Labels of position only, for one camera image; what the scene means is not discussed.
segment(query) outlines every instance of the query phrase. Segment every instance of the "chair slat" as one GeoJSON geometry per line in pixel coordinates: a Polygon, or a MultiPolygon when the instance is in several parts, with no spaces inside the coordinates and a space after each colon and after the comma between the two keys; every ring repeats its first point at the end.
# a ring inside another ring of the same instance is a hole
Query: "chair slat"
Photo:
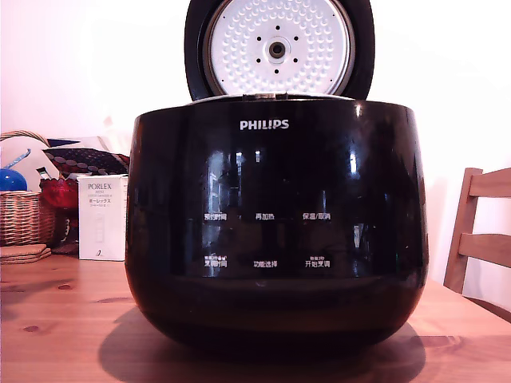
{"type": "Polygon", "coordinates": [[[462,234],[459,254],[511,267],[511,236],[462,234]]]}
{"type": "Polygon", "coordinates": [[[470,183],[470,195],[511,198],[511,168],[473,176],[470,183]]]}

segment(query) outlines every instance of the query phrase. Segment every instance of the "coaster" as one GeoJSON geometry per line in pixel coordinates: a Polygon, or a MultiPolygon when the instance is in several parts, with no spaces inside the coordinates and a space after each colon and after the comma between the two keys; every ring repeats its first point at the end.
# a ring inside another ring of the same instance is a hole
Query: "coaster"
{"type": "Polygon", "coordinates": [[[2,265],[34,263],[51,255],[51,249],[46,245],[27,245],[1,247],[0,258],[2,265]]]}

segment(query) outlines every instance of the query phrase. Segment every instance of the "patterned cloth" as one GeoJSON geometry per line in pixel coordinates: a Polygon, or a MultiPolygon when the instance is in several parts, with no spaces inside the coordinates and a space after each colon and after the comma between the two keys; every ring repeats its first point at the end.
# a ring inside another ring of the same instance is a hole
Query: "patterned cloth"
{"type": "Polygon", "coordinates": [[[92,176],[128,174],[129,157],[88,148],[49,148],[43,150],[55,168],[67,178],[71,173],[92,176]]]}

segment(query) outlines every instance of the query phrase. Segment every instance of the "glossy black surface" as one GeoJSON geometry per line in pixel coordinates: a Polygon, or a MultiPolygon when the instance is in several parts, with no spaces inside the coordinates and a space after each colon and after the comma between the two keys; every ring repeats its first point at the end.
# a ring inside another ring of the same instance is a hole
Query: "glossy black surface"
{"type": "MultiPolygon", "coordinates": [[[[339,96],[365,100],[374,74],[375,37],[370,0],[338,0],[355,32],[355,63],[350,81],[339,96]]],[[[204,36],[216,9],[224,0],[191,0],[184,28],[184,65],[192,99],[215,96],[204,71],[204,36]]]]}
{"type": "Polygon", "coordinates": [[[141,116],[131,156],[129,284],[172,338],[362,346],[417,305],[429,255],[411,110],[208,101],[141,116]]]}

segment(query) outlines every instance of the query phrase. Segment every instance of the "black rice cooker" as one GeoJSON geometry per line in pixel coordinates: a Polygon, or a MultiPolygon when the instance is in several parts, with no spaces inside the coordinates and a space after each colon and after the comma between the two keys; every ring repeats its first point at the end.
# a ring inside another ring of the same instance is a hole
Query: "black rice cooker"
{"type": "Polygon", "coordinates": [[[193,102],[137,118],[129,169],[125,267],[161,332],[301,352],[406,323],[424,179],[414,113],[365,101],[372,20],[361,0],[191,1],[193,102]]]}

